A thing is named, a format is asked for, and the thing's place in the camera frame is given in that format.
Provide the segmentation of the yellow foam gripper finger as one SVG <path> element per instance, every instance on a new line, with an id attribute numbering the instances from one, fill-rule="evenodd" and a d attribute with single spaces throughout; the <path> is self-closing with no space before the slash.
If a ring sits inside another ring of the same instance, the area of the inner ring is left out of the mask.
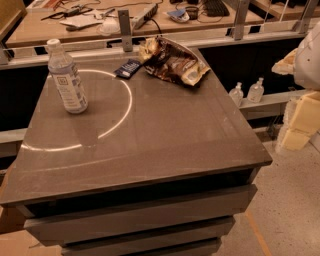
<path id="1" fill-rule="evenodd" d="M 297 50 L 294 49 L 288 53 L 282 60 L 276 62 L 271 71 L 280 75 L 292 75 Z"/>

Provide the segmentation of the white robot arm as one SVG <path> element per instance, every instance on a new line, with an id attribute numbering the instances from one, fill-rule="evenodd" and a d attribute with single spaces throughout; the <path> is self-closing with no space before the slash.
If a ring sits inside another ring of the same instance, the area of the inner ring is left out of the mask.
<path id="1" fill-rule="evenodd" d="M 305 89 L 320 90 L 320 22 L 296 49 L 273 65 L 272 72 L 290 74 L 297 85 Z"/>

